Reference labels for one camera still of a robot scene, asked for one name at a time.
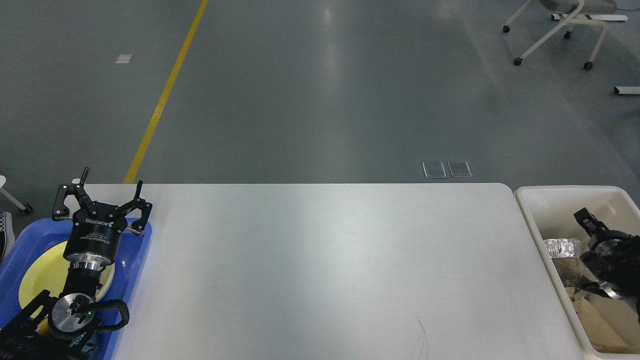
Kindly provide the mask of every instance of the chair wheel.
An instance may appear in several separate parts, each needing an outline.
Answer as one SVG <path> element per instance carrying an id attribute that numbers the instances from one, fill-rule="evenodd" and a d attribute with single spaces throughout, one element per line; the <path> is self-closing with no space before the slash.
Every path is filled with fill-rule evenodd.
<path id="1" fill-rule="evenodd" d="M 27 204 L 26 202 L 23 205 L 25 207 L 24 210 L 18 209 L 18 211 L 20 211 L 20 214 L 29 215 L 30 213 L 33 212 L 33 208 L 31 207 L 31 205 Z"/>

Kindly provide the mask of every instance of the blue tray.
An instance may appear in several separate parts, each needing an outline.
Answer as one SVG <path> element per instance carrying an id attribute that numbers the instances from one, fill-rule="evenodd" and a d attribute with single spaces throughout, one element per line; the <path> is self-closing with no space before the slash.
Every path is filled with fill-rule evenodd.
<path id="1" fill-rule="evenodd" d="M 71 221 L 55 222 L 51 219 L 40 219 L 27 226 L 15 242 L 6 259 L 0 264 L 0 328 L 4 327 L 20 310 L 18 290 L 24 274 L 40 255 L 57 244 L 67 241 L 71 233 Z M 130 232 L 122 234 L 118 255 L 114 266 L 115 273 L 111 287 L 104 295 L 104 300 L 122 299 L 129 303 L 136 281 L 140 276 L 142 265 L 147 257 L 151 225 L 147 224 L 140 236 Z M 117 309 L 101 312 L 100 318 L 105 325 L 120 321 Z M 95 360 L 108 360 L 116 349 L 120 331 L 98 334 L 100 344 Z"/>

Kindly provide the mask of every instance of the yellow floor line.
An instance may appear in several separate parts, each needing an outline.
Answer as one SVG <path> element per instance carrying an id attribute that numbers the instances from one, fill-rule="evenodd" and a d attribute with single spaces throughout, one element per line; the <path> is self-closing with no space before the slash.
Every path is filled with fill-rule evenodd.
<path id="1" fill-rule="evenodd" d="M 187 34 L 187 37 L 184 39 L 184 43 L 182 44 L 182 49 L 180 49 L 178 58 L 175 60 L 175 63 L 173 64 L 173 69 L 171 70 L 169 79 L 166 81 L 166 85 L 164 86 L 162 95 L 160 95 L 160 100 L 158 100 L 158 105 L 156 105 L 154 114 L 151 116 L 151 120 L 149 120 L 149 125 L 147 126 L 147 130 L 145 131 L 145 134 L 142 136 L 142 141 L 140 142 L 140 146 L 138 146 L 138 151 L 136 151 L 136 155 L 133 157 L 133 161 L 131 162 L 129 171 L 127 171 L 127 176 L 124 178 L 125 184 L 133 184 L 133 181 L 136 178 L 136 174 L 138 173 L 140 164 L 142 164 L 142 158 L 145 157 L 145 153 L 147 152 L 147 147 L 149 147 L 149 143 L 151 142 L 151 138 L 154 135 L 156 126 L 160 121 L 160 116 L 162 115 L 162 111 L 164 110 L 164 106 L 166 104 L 167 99 L 169 99 L 169 95 L 171 94 L 171 89 L 173 88 L 175 79 L 178 77 L 178 73 L 180 72 L 182 63 L 184 62 L 184 57 L 187 56 L 187 51 L 189 51 L 191 40 L 193 39 L 193 35 L 196 33 L 196 29 L 198 28 L 198 24 L 200 23 L 200 19 L 202 18 L 202 14 L 204 13 L 204 8 L 207 7 L 207 3 L 208 3 L 208 0 L 202 0 L 202 2 L 200 3 L 200 7 L 198 8 L 196 17 L 193 19 L 193 22 L 191 23 L 191 28 L 189 29 L 189 33 Z"/>

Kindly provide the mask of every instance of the chair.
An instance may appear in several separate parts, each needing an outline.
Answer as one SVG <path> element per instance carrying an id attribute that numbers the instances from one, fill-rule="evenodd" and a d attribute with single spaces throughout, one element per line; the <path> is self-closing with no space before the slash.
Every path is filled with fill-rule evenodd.
<path id="1" fill-rule="evenodd" d="M 527 2 L 522 5 L 518 11 L 516 11 L 510 18 L 507 20 L 507 23 L 502 27 L 502 31 L 508 33 L 511 29 L 509 25 L 518 17 L 522 12 L 533 2 L 533 0 L 527 0 Z M 600 46 L 602 45 L 602 40 L 604 39 L 605 34 L 607 33 L 607 29 L 609 25 L 602 20 L 593 20 L 590 15 L 596 14 L 609 14 L 614 13 L 618 9 L 618 5 L 613 0 L 540 0 L 540 3 L 551 12 L 554 13 L 568 13 L 565 18 L 560 20 L 558 25 L 554 26 L 545 36 L 541 37 L 535 44 L 533 44 L 528 50 L 524 52 L 519 58 L 515 58 L 513 60 L 514 65 L 520 65 L 522 61 L 533 53 L 542 43 L 547 41 L 553 34 L 555 34 L 560 28 L 567 25 L 566 32 L 564 33 L 564 38 L 569 39 L 571 37 L 571 32 L 573 25 L 581 24 L 581 25 L 594 25 L 600 26 L 602 28 L 600 32 L 600 36 L 598 37 L 598 41 L 596 42 L 596 46 L 593 48 L 593 52 L 591 53 L 591 57 L 589 61 L 584 63 L 583 68 L 585 70 L 589 70 L 593 67 L 593 61 L 598 54 L 598 50 L 600 50 Z M 578 14 L 585 15 L 585 19 L 576 19 Z"/>

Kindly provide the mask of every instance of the table surface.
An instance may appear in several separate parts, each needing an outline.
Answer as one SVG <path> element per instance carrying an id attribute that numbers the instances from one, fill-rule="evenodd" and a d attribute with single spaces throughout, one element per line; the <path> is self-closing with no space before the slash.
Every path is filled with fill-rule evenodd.
<path id="1" fill-rule="evenodd" d="M 502 184 L 143 194 L 154 231 L 115 359 L 584 358 Z"/>

